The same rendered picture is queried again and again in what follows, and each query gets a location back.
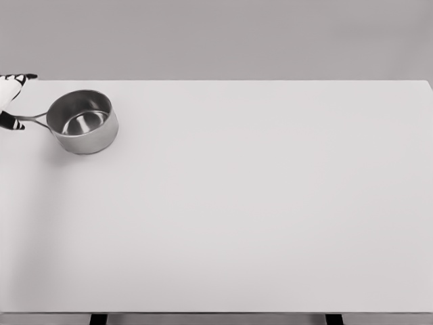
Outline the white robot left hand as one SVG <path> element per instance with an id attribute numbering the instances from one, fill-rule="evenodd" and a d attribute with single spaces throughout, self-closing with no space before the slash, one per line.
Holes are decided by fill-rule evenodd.
<path id="1" fill-rule="evenodd" d="M 0 127 L 12 131 L 25 130 L 25 126 L 7 112 L 8 106 L 20 94 L 27 81 L 37 79 L 33 73 L 0 74 Z"/>

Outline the steel pot with handle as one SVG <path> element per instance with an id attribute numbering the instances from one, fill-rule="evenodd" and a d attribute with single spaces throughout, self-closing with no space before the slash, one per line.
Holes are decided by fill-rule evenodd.
<path id="1" fill-rule="evenodd" d="M 48 129 L 65 151 L 80 155 L 106 149 L 116 139 L 119 130 L 110 99 L 90 89 L 62 95 L 42 114 L 15 118 Z"/>

